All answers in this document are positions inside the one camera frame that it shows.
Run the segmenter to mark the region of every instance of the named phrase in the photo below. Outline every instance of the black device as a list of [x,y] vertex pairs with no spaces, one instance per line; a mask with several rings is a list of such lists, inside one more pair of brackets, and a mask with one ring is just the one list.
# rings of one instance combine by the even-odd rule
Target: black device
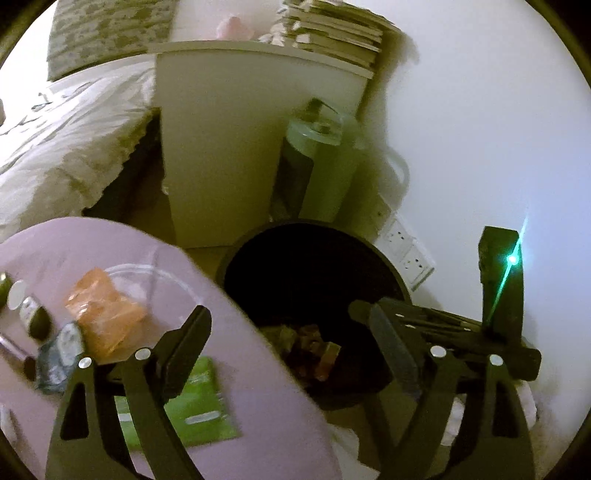
[[[533,480],[534,464],[514,379],[534,380],[538,350],[521,342],[523,275],[519,235],[486,227],[479,245],[483,320],[382,299],[368,323],[403,389],[418,407],[381,480],[422,480],[441,442],[453,399],[466,409],[441,480]],[[197,306],[152,350],[97,366],[84,357],[61,401],[47,459],[51,480],[145,479],[131,462],[114,396],[125,395],[156,480],[202,480],[164,411],[179,395],[211,332]],[[33,480],[0,434],[2,478]]]

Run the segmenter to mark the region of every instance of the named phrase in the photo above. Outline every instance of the silver screw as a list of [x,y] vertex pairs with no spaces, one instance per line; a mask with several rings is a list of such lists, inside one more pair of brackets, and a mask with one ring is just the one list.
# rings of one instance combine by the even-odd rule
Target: silver screw
[[80,361],[78,362],[78,367],[80,367],[80,368],[88,368],[91,365],[92,365],[92,358],[90,358],[89,356],[81,358]]
[[433,345],[431,347],[431,355],[435,358],[443,358],[447,355],[447,350],[445,350],[441,345]]
[[503,357],[494,353],[488,359],[495,367],[500,367],[504,363]]
[[147,360],[148,358],[150,358],[150,355],[152,355],[152,352],[149,348],[140,348],[135,353],[135,359],[136,360]]

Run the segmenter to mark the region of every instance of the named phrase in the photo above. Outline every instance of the cabinet top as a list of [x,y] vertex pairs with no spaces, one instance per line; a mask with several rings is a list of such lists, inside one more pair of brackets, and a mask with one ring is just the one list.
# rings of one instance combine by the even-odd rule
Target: cabinet top
[[339,60],[327,55],[321,55],[311,51],[300,50],[293,47],[279,47],[269,45],[259,41],[227,41],[227,40],[191,40],[169,43],[157,43],[149,47],[149,53],[174,53],[180,51],[194,50],[222,50],[222,51],[245,51],[251,53],[265,53],[271,55],[281,55],[284,57],[293,57],[303,60],[315,61],[325,65],[355,73],[364,78],[371,79],[374,73],[371,70],[358,67],[347,61]]

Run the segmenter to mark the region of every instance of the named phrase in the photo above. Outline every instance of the round table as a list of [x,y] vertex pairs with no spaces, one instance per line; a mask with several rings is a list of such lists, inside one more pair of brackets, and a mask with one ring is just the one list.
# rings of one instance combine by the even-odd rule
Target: round table
[[[143,301],[151,313],[134,349],[154,346],[163,332],[182,325],[197,303],[211,311],[212,334],[203,353],[216,364],[241,436],[188,449],[206,480],[341,478],[321,411],[250,320],[182,250],[119,223],[61,218],[9,238],[0,245],[0,259],[0,271],[25,280],[57,327],[72,321],[63,303],[76,281],[95,267],[109,272],[118,287]],[[0,312],[0,332],[36,353],[38,345],[27,337],[15,312]],[[59,401],[34,390],[0,357],[0,402],[14,414],[20,434],[17,452],[38,478],[44,478]],[[132,457],[138,472],[149,475],[144,457]]]

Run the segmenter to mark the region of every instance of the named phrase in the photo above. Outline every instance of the white cabinet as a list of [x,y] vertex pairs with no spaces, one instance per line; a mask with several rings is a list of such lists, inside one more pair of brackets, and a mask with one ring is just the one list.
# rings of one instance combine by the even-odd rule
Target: white cabinet
[[268,220],[287,119],[318,96],[355,113],[371,74],[259,42],[155,46],[165,185],[181,247],[231,245]]

